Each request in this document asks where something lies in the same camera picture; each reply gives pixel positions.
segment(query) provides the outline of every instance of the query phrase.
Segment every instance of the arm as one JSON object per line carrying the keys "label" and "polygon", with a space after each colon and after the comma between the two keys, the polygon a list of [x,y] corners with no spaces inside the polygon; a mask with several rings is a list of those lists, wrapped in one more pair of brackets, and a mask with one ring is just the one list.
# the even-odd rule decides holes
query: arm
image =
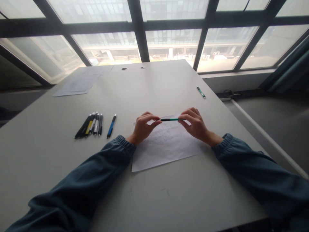
{"label": "arm", "polygon": [[74,169],[51,191],[34,197],[29,212],[7,232],[87,231],[97,203],[128,166],[136,146],[161,123],[149,112],[138,117],[132,135],[119,135]]}
{"label": "arm", "polygon": [[195,108],[179,116],[194,137],[210,145],[223,167],[264,207],[275,228],[305,231],[309,228],[309,183],[284,170],[270,157],[253,151],[244,141],[210,132]]}

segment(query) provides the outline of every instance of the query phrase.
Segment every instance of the blue pen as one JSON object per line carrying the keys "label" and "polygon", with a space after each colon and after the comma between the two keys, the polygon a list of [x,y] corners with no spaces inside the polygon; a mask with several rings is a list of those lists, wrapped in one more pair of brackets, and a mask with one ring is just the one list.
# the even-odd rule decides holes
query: blue pen
{"label": "blue pen", "polygon": [[111,136],[111,134],[112,134],[113,126],[114,126],[115,120],[116,120],[116,114],[114,115],[113,120],[112,120],[112,124],[111,124],[110,127],[109,127],[109,130],[108,130],[108,133],[107,133],[107,139],[109,139],[110,136]]}

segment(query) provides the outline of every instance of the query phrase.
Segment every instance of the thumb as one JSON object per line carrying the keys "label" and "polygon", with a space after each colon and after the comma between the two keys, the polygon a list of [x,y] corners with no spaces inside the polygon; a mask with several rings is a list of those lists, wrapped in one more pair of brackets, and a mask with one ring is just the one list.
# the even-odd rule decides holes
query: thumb
{"label": "thumb", "polygon": [[190,126],[188,123],[182,121],[182,120],[179,120],[178,121],[180,124],[182,124],[182,126],[189,132],[189,129],[190,129]]}
{"label": "thumb", "polygon": [[162,123],[161,120],[158,120],[158,121],[153,122],[153,123],[150,125],[151,130],[153,130],[157,125],[159,125],[159,124],[161,124],[161,123]]}

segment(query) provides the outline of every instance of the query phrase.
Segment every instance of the finger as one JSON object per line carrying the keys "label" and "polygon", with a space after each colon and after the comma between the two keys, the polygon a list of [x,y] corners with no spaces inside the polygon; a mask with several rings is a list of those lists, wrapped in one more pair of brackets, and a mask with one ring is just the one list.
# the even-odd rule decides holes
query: finger
{"label": "finger", "polygon": [[186,122],[184,122],[184,121],[178,121],[180,124],[182,124],[183,125],[183,127],[187,130],[187,131],[189,131],[189,129],[190,129],[190,125],[188,124],[188,123],[186,123]]}
{"label": "finger", "polygon": [[162,121],[158,120],[158,121],[155,121],[154,123],[152,123],[149,127],[151,130],[153,130],[157,125],[161,124]]}
{"label": "finger", "polygon": [[146,111],[145,113],[143,113],[141,116],[144,116],[146,114],[151,114],[149,111]]}
{"label": "finger", "polygon": [[186,109],[184,112],[182,112],[181,114],[188,114],[188,115],[190,115],[190,116],[192,116],[192,117],[194,117],[194,118],[198,118],[199,116],[196,114],[196,113],[194,113],[191,109]]}
{"label": "finger", "polygon": [[188,114],[182,114],[178,117],[179,119],[185,119],[189,121],[191,124],[195,122],[195,118]]}
{"label": "finger", "polygon": [[143,122],[148,122],[150,120],[159,120],[160,118],[158,116],[155,116],[153,114],[148,114],[148,115],[145,115],[143,117],[140,118],[141,121]]}
{"label": "finger", "polygon": [[198,110],[198,109],[196,109],[196,111],[198,112],[199,116],[201,116],[201,114],[200,114],[199,110]]}
{"label": "finger", "polygon": [[190,108],[190,110],[192,110],[194,113],[196,113],[197,115],[199,115],[199,112],[197,111],[197,109],[196,109],[196,108],[191,107],[191,108]]}

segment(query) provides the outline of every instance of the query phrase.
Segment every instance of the curtain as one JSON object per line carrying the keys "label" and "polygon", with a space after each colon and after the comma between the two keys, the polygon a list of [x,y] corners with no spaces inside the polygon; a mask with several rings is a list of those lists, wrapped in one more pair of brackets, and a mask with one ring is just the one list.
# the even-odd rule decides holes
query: curtain
{"label": "curtain", "polygon": [[309,88],[309,37],[260,86],[269,92]]}

